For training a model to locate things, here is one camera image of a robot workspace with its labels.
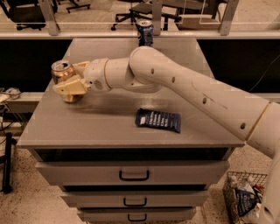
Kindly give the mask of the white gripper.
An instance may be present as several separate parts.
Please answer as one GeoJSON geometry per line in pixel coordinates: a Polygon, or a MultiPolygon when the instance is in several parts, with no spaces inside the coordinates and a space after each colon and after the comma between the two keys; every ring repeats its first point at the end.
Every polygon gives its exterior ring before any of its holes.
{"type": "Polygon", "coordinates": [[[53,90],[60,95],[84,95],[89,87],[93,91],[109,91],[105,77],[108,61],[108,58],[104,58],[74,63],[76,75],[54,85],[53,90]]]}

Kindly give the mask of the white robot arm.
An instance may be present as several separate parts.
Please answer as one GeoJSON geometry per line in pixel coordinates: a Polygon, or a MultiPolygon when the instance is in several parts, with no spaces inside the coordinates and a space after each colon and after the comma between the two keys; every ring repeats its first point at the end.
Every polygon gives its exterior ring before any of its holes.
{"type": "Polygon", "coordinates": [[[139,46],[129,57],[52,64],[53,90],[68,98],[123,88],[154,93],[166,87],[247,145],[273,159],[257,224],[280,224],[280,104],[183,67],[160,51],[139,46]]]}

